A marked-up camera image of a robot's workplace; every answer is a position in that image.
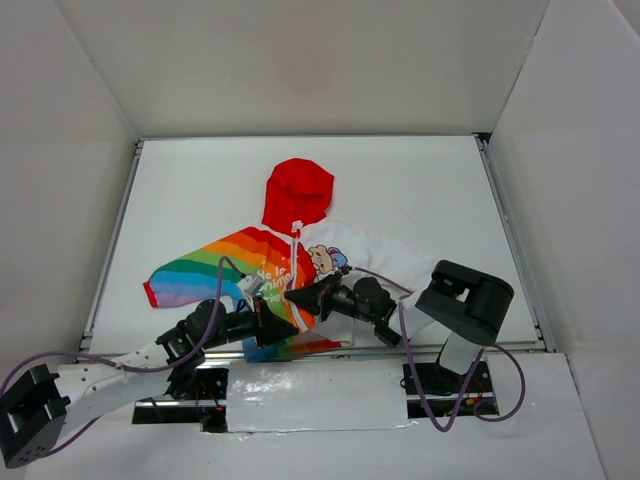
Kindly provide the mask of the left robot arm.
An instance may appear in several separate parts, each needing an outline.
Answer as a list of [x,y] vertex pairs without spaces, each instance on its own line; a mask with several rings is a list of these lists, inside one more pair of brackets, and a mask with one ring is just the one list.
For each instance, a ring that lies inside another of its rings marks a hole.
[[205,350],[244,339],[271,346],[299,330],[273,313],[261,297],[228,311],[221,301],[201,302],[149,344],[114,358],[69,352],[86,364],[54,372],[42,352],[18,363],[1,385],[1,453],[9,469],[62,450],[59,439],[81,434],[98,418],[140,399],[168,394],[182,399],[196,386]]

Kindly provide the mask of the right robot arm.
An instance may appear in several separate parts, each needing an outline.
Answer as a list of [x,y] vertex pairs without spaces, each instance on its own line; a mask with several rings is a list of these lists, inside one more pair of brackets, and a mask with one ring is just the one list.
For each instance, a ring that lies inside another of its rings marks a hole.
[[285,298],[321,321],[337,313],[368,323],[388,347],[408,346],[413,334],[434,322],[446,327],[450,334],[434,370],[446,391],[467,383],[471,363],[482,348],[495,344],[514,297],[506,281],[448,260],[436,264],[429,284],[419,292],[363,268],[353,285],[346,286],[343,278],[351,271],[344,267],[287,292]]

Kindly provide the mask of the rainbow hooded zip jacket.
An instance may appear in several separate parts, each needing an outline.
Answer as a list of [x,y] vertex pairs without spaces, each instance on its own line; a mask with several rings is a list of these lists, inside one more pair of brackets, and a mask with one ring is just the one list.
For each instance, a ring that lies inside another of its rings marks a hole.
[[429,324],[415,302],[436,262],[397,240],[377,237],[362,227],[331,221],[334,177],[315,162],[292,158],[277,164],[266,182],[262,221],[157,268],[144,283],[151,307],[180,307],[221,295],[237,306],[242,275],[256,276],[269,309],[298,327],[298,335],[260,348],[243,343],[248,362],[283,360],[347,347],[354,342],[354,320],[333,313],[326,321],[288,302],[288,290],[307,287],[342,268],[357,276],[370,271],[408,288],[405,319],[393,317],[394,331],[414,335]]

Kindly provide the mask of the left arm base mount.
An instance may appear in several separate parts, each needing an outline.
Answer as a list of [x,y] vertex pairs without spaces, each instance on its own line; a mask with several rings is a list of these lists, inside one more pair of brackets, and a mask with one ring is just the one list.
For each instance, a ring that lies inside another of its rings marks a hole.
[[177,399],[166,394],[136,402],[132,424],[189,424],[205,433],[225,433],[228,380],[228,368],[198,368],[193,382]]

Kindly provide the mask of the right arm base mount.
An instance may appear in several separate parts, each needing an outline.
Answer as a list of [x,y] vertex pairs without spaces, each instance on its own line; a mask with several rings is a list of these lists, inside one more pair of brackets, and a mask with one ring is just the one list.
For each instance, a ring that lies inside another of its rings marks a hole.
[[[416,371],[425,398],[437,418],[450,417],[458,398],[464,376],[442,369],[435,362],[417,363]],[[399,381],[406,394],[407,414],[410,419],[427,418],[408,363],[403,364],[403,374]],[[482,360],[468,384],[458,415],[497,417],[499,409],[494,398],[494,388],[488,364]]]

